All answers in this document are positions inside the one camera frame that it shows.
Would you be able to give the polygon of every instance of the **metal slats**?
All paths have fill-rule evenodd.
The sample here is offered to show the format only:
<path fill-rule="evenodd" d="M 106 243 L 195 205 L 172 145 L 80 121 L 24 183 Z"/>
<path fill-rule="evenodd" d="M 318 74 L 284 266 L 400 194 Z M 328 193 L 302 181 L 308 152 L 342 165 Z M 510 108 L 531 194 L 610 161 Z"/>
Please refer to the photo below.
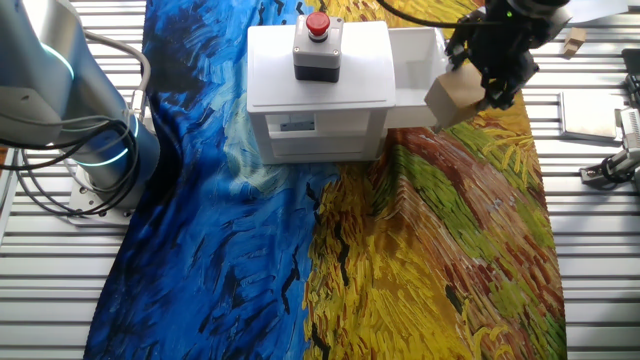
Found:
<path fill-rule="evenodd" d="M 141 47 L 145 1 L 74 2 L 89 30 Z M 630 1 L 638 9 L 640 1 Z M 640 359 L 640 198 L 630 184 L 606 192 L 580 183 L 578 169 L 616 153 L 560 137 L 558 94 L 589 89 L 627 99 L 620 51 L 640 48 L 640 12 L 598 20 L 571 61 L 566 30 L 534 50 L 541 71 L 523 91 L 539 153 L 563 276 L 569 358 Z M 100 44 L 91 51 L 130 99 L 135 59 Z M 31 162 L 55 153 L 30 153 Z M 68 202 L 63 166 L 36 171 L 45 190 Z M 0 359 L 80 359 L 93 309 L 126 229 L 78 228 L 35 206 L 18 185 L 0 246 Z"/>

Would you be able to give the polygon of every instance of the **small box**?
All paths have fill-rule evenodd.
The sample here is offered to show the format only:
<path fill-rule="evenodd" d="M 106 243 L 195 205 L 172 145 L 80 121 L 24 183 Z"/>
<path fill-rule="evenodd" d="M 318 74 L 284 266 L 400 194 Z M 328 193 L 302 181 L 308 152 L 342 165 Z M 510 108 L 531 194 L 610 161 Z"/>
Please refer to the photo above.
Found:
<path fill-rule="evenodd" d="M 438 76 L 424 99 L 437 119 L 437 126 L 448 128 L 478 113 L 484 99 L 482 76 L 472 64 Z"/>
<path fill-rule="evenodd" d="M 578 52 L 585 41 L 587 41 L 587 30 L 571 28 L 567 37 L 564 39 L 563 55 L 570 59 Z"/>

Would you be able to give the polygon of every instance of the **white container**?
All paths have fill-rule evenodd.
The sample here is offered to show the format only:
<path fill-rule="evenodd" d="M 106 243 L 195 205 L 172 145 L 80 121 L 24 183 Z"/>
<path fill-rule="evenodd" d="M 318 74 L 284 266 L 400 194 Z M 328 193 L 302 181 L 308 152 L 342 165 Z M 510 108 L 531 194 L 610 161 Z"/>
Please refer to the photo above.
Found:
<path fill-rule="evenodd" d="M 345 23 L 337 83 L 296 80 L 294 35 L 249 28 L 247 110 L 264 164 L 375 160 L 385 128 L 435 124 L 424 97 L 446 69 L 438 30 Z"/>
<path fill-rule="evenodd" d="M 447 70 L 449 60 L 442 32 L 436 28 L 390 29 L 396 106 L 387 114 L 385 128 L 436 125 L 436 118 L 424 102 L 436 78 Z"/>

